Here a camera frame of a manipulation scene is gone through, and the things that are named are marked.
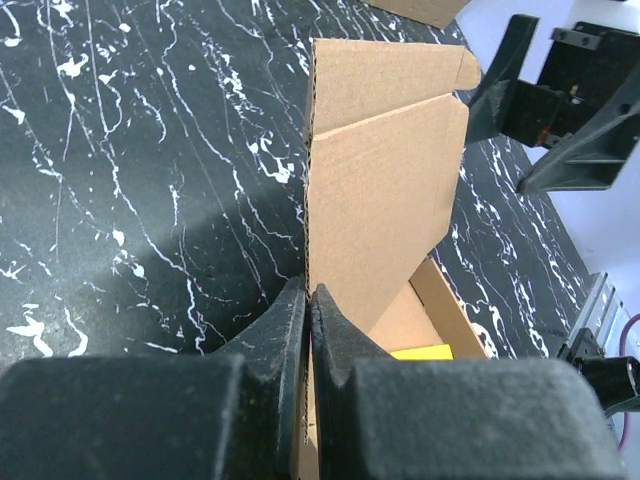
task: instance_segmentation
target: table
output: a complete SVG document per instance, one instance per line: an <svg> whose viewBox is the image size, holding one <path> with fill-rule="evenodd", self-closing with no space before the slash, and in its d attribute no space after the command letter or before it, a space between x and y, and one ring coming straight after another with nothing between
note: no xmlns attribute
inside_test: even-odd
<svg viewBox="0 0 640 480"><path fill-rule="evenodd" d="M2 367L214 351L303 271L310 38L464 41L357 0L0 10ZM469 146L434 252L502 357L555 355L586 297L549 198L515 194L528 165Z"/></svg>

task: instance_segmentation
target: cardboard box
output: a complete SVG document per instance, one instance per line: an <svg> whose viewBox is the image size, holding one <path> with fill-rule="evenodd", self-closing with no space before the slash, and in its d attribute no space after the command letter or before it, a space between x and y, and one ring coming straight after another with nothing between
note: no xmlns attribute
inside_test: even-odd
<svg viewBox="0 0 640 480"><path fill-rule="evenodd" d="M446 28L469 0L362 0L372 7L381 8L417 22Z"/></svg>
<svg viewBox="0 0 640 480"><path fill-rule="evenodd" d="M477 61L461 46L316 40L312 50L309 292L327 285L387 351L446 343L455 358L484 358L427 258L449 229L467 128L452 91L477 86ZM305 480L317 478L312 378L309 386Z"/></svg>

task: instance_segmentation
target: black marble table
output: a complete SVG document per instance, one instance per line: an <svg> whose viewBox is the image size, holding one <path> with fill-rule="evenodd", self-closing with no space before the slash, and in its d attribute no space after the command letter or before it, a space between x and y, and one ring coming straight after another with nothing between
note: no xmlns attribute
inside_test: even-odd
<svg viewBox="0 0 640 480"><path fill-rule="evenodd" d="M312 37L463 42L357 0L0 0L1 367L211 352L303 271ZM501 357L555 355L585 298L527 167L470 146L435 252Z"/></svg>

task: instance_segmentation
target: yellow block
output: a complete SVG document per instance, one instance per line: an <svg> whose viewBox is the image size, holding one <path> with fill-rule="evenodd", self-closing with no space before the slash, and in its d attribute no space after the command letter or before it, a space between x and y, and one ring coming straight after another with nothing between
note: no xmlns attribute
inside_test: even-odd
<svg viewBox="0 0 640 480"><path fill-rule="evenodd" d="M453 360L453 352L449 345L400 350L391 352L391 355L397 360Z"/></svg>

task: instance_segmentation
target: cable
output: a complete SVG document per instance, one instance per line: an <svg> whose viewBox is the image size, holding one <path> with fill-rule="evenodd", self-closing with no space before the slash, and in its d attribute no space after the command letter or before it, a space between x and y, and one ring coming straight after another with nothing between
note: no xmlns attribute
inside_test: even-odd
<svg viewBox="0 0 640 480"><path fill-rule="evenodd" d="M627 350L627 339L629 338L629 332L631 328L640 322L640 314L633 316L622 328L622 332L620 332L620 345L618 347L618 355L620 357L624 357L626 355ZM631 414L629 412L624 412L624 417L622 419L622 435L620 436L620 442L618 443L618 449L620 451L624 450L629 442L629 436L631 435Z"/></svg>

